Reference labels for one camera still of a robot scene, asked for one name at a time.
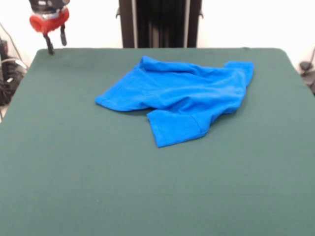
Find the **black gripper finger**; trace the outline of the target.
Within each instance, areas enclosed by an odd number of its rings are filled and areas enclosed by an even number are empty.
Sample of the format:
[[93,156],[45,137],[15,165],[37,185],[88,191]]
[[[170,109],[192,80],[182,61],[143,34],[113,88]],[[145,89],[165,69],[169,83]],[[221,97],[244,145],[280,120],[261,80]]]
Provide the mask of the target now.
[[65,34],[65,24],[61,25],[60,27],[60,37],[61,37],[61,42],[63,46],[67,45],[67,39],[66,39],[66,34]]
[[49,35],[47,33],[44,33],[43,37],[44,37],[44,39],[46,41],[46,44],[47,44],[48,53],[50,55],[54,55],[54,53],[55,53],[54,52],[54,47],[53,47],[53,44],[51,42],[51,39],[50,39]]

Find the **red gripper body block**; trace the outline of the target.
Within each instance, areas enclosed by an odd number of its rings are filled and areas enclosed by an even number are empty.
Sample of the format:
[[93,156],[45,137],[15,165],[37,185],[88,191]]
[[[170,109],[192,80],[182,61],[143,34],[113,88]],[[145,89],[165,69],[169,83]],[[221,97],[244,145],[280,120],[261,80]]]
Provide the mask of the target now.
[[58,9],[54,14],[32,14],[30,24],[32,28],[39,33],[49,33],[65,24],[69,19],[69,10],[67,7]]

